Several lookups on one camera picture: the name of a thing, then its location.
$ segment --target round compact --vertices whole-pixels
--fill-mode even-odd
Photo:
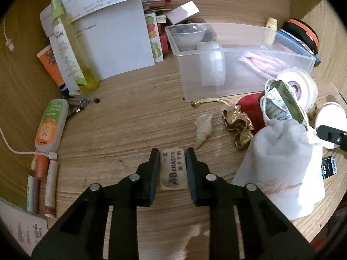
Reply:
[[[315,55],[318,53],[318,36],[307,23],[300,19],[289,19],[283,24],[282,29],[303,41]]]
[[[318,112],[314,128],[317,130],[320,125],[326,125],[342,131],[347,131],[346,113],[342,106],[337,102],[327,102]],[[321,140],[322,144],[327,149],[337,148],[338,145]]]
[[[299,105],[307,112],[314,106],[318,96],[318,89],[315,81],[303,69],[292,67],[283,70],[276,78],[287,82],[293,87]]]

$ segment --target purple sticker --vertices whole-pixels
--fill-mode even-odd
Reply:
[[[296,98],[299,100],[301,98],[301,87],[296,81],[289,81],[288,84],[295,89]]]

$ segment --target wooden wall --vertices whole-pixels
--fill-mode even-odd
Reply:
[[[321,64],[315,74],[338,88],[347,99],[347,31],[327,0],[291,0],[290,16],[309,24],[319,38]]]

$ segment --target green bottle cap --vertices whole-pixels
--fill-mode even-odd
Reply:
[[[61,0],[51,0],[52,16],[55,20],[58,16],[65,14],[63,2]]]

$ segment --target gold ribbon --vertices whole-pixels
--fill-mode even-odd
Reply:
[[[242,149],[252,140],[254,127],[248,115],[240,108],[238,105],[233,105],[229,110],[224,110],[222,119],[229,131],[236,131],[235,144]]]
[[[313,120],[317,115],[317,105],[314,103],[313,107],[307,112],[309,120]]]
[[[206,102],[222,102],[226,104],[228,107],[233,106],[234,104],[227,98],[207,98],[207,99],[200,99],[200,100],[192,100],[190,101],[190,104],[193,108],[199,107],[201,104],[204,104]]]

